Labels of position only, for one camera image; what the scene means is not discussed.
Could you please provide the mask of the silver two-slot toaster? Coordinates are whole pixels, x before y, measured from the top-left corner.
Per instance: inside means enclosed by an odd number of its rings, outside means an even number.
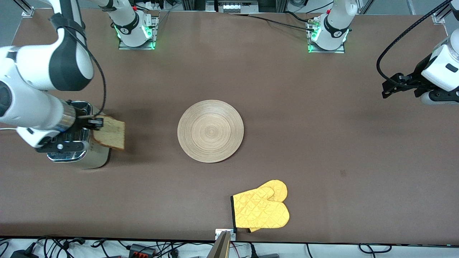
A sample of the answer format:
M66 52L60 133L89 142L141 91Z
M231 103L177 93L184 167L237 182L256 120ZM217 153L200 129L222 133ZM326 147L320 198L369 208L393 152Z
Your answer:
M95 119L94 114L98 113L99 110L85 101L66 101L65 104L74 109L76 119L88 118L86 129L89 132L89 139L85 142L88 142L89 147L83 152L46 153L47 157L53 163L67 164L80 169L96 169L104 166L109 159L110 148L93 141L91 138L93 130L89 130L89 119ZM52 138L50 142L76 142L72 141L72 127Z

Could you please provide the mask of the grey power strip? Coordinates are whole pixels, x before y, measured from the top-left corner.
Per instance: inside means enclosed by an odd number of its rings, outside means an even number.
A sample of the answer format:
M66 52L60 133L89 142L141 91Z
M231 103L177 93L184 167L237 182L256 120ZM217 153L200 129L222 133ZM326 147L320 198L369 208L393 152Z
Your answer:
M228 14L251 14L259 12L257 0L218 0L218 12Z

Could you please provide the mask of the small metal post bracket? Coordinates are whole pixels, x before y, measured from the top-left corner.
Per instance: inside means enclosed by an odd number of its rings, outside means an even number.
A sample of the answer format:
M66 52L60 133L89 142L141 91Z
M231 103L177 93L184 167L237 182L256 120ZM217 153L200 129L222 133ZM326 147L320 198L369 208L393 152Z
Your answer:
M215 230L215 240L225 231L228 231L231 234L231 241L236 241L236 231L235 229L216 229Z

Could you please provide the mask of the yellow quilted oven mitt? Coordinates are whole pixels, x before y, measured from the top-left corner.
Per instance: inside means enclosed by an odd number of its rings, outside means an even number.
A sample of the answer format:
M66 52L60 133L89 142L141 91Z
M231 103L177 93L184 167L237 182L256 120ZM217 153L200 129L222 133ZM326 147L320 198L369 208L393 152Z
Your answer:
M231 196L234 228L253 232L284 227L290 213L282 201L272 200L274 194L270 187L259 187Z
M288 195L285 183L270 180L254 190L250 201L247 231L253 233L260 229L277 229L284 227L290 219L290 213L284 204Z

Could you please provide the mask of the slice of brown bread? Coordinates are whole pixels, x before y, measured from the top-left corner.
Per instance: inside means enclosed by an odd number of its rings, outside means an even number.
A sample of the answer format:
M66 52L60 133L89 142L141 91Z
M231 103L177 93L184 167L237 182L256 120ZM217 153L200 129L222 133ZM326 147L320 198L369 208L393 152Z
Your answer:
M102 127L99 130L92 131L91 138L93 141L104 147L124 151L126 129L125 122L107 115L98 115L95 118L103 119L103 121Z

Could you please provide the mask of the black adapter with orange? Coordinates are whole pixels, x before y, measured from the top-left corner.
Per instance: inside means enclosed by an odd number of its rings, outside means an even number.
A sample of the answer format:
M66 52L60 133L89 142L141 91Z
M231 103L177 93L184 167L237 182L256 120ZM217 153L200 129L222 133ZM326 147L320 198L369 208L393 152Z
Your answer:
M144 245L132 244L129 248L128 258L153 258L156 250Z

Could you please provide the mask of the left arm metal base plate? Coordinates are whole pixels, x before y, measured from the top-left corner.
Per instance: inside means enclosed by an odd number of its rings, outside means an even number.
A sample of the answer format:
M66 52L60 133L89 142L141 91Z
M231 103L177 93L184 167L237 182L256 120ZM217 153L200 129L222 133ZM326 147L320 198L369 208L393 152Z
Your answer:
M306 22L307 28L311 28L313 31L307 31L308 39L308 52L309 53L345 53L344 42L346 41L346 35L349 31L340 36L339 38L332 38L332 42L340 42L339 47L336 49L325 49L322 48L318 42L326 38L326 34L329 34L326 29L323 29L320 23L320 17L316 16L312 19L308 19Z

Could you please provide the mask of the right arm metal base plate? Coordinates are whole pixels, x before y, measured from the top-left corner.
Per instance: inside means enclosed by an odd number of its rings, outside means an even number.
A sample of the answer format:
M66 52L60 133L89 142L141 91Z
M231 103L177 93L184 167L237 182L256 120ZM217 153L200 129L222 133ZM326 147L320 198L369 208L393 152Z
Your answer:
M155 49L159 18L146 14L135 26L115 25L119 38L119 49Z

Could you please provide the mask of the round wooden plate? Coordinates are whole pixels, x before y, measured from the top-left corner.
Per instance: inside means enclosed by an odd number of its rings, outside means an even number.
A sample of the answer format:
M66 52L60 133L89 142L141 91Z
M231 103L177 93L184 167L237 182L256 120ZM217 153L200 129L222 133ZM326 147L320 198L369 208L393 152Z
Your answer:
M182 150L202 163L218 163L239 149L244 137L242 116L230 104L205 100L181 116L177 137Z

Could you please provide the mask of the aluminium profile post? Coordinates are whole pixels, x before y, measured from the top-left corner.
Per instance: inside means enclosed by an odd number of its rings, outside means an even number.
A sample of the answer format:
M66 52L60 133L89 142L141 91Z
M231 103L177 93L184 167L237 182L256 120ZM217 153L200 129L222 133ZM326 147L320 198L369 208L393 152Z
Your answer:
M228 258L231 234L231 230L221 231L206 258Z

